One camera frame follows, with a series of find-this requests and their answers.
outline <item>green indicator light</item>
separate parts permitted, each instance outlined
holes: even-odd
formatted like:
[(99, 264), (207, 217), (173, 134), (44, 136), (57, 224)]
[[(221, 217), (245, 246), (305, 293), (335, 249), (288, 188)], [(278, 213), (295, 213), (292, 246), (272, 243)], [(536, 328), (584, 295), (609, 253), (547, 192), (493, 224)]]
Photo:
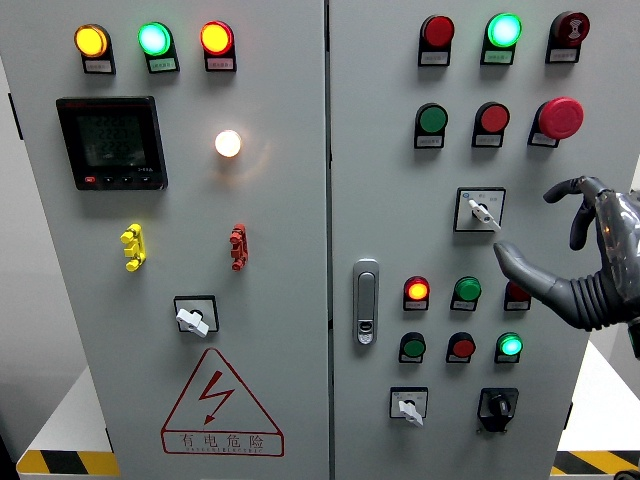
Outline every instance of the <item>green indicator light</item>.
[(522, 23), (517, 15), (513, 13), (501, 13), (496, 15), (489, 22), (487, 35), (489, 41), (496, 47), (506, 48), (515, 43), (522, 33)]
[(424, 346), (424, 343), (420, 342), (419, 340), (411, 340), (404, 346), (405, 355), (412, 358), (419, 357), (425, 352), (425, 350), (426, 348)]
[(420, 114), (420, 127), (425, 132), (439, 132), (446, 124), (447, 114), (442, 108), (428, 107)]
[(515, 333), (505, 333), (498, 340), (500, 351), (504, 355), (517, 355), (522, 350), (522, 340)]
[(146, 54), (164, 55), (171, 46), (169, 30), (160, 23), (146, 23), (138, 31), (138, 42)]
[(454, 288), (456, 295), (465, 302), (473, 302), (480, 297), (482, 288), (480, 282), (474, 277), (465, 277), (458, 280)]

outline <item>emergency stop button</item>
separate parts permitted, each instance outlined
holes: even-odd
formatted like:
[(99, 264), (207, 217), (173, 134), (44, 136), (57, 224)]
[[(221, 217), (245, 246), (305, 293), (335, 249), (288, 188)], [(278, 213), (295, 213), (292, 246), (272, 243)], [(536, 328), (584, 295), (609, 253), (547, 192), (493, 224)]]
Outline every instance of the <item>emergency stop button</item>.
[(560, 140), (574, 135), (582, 126), (584, 110), (571, 97), (558, 97), (544, 103), (536, 112), (529, 145), (556, 148)]
[(546, 63), (578, 63), (580, 47), (591, 24), (582, 12), (564, 12), (558, 15), (549, 29)]

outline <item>robotic hand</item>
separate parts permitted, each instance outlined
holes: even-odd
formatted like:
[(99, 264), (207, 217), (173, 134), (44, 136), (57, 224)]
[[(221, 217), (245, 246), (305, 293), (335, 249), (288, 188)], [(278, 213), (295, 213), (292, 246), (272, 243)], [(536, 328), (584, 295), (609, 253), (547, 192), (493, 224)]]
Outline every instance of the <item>robotic hand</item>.
[(590, 332), (627, 322), (634, 355), (640, 359), (640, 202), (614, 192), (595, 177), (561, 182), (544, 199), (555, 203), (568, 194), (583, 195), (569, 246), (572, 250), (584, 247), (595, 219), (600, 271), (566, 280), (527, 262), (515, 245), (498, 242), (493, 249), (502, 273), (572, 327)]

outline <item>gray metal panel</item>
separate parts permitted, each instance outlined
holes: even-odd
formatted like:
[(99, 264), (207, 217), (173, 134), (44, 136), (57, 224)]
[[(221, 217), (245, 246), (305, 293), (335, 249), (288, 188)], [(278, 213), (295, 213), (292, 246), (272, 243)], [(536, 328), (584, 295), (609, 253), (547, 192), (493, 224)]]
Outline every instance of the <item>gray metal panel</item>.
[[(124, 478), (326, 478), (322, 2), (20, 0), (1, 9), (0, 51)], [(234, 31), (236, 74), (204, 71), (198, 35), (216, 19)], [(171, 29), (180, 73), (147, 73), (136, 35), (148, 21)], [(73, 34), (85, 23), (109, 32), (115, 77), (82, 72)], [(76, 190), (55, 99), (118, 95), (155, 97), (166, 191)], [(243, 138), (232, 161), (213, 149), (224, 129)], [(148, 260), (131, 274), (119, 236), (134, 221)], [(229, 235), (240, 222), (250, 258), (236, 273)], [(217, 298), (220, 332), (204, 341), (175, 323), (173, 297), (194, 294)], [(208, 347), (280, 427), (284, 457), (163, 452), (160, 430)], [(232, 402), (220, 415), (242, 415)]]
[[(480, 67), (482, 36), (495, 14), (513, 10), (523, 22), (515, 62)], [(584, 11), (591, 32), (576, 65), (545, 66), (551, 22)], [(418, 36), (430, 15), (451, 17), (451, 66), (417, 67)], [(567, 277), (599, 268), (593, 238), (568, 248), (577, 198), (547, 205), (556, 182), (596, 175), (629, 187), (640, 149), (637, 118), (640, 10), (635, 2), (403, 1), (331, 3), (331, 114), (334, 258), (336, 478), (519, 478), (549, 476), (582, 354), (584, 332), (539, 302), (530, 312), (502, 310), (506, 279), (491, 244), (508, 239), (531, 261)], [(557, 150), (527, 147), (537, 108), (568, 95), (582, 102), (580, 131)], [(476, 110), (504, 103), (511, 112), (504, 146), (471, 148)], [(417, 109), (447, 109), (445, 148), (413, 149)], [(452, 233), (458, 187), (505, 187), (502, 232)], [(357, 346), (351, 335), (352, 268), (380, 264), (378, 340)], [(431, 284), (426, 313), (403, 313), (402, 288), (413, 275)], [(456, 280), (477, 276), (483, 292), (474, 313), (452, 312)], [(424, 334), (420, 365), (399, 364), (403, 334)], [(449, 337), (473, 335), (469, 365), (445, 363)], [(495, 365), (495, 342), (516, 331), (524, 341), (517, 365)], [(389, 388), (426, 386), (425, 426), (388, 418)], [(476, 433), (483, 387), (520, 392), (506, 434)]]

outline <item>red push button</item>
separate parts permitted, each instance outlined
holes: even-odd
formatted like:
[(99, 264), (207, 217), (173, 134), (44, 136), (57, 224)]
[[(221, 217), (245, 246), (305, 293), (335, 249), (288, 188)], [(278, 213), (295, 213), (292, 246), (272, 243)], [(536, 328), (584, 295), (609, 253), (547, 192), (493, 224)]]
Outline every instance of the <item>red push button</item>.
[(451, 43), (454, 32), (453, 21), (449, 17), (438, 15), (427, 20), (422, 35), (432, 47), (444, 47)]
[(584, 13), (564, 12), (551, 24), (551, 34), (559, 45), (575, 48), (587, 38), (590, 27), (589, 18)]
[(480, 125), (489, 133), (504, 130), (509, 123), (509, 111), (504, 105), (494, 104), (482, 112)]
[(540, 131), (554, 140), (575, 134), (584, 120), (584, 110), (577, 100), (558, 97), (547, 102), (538, 115)]

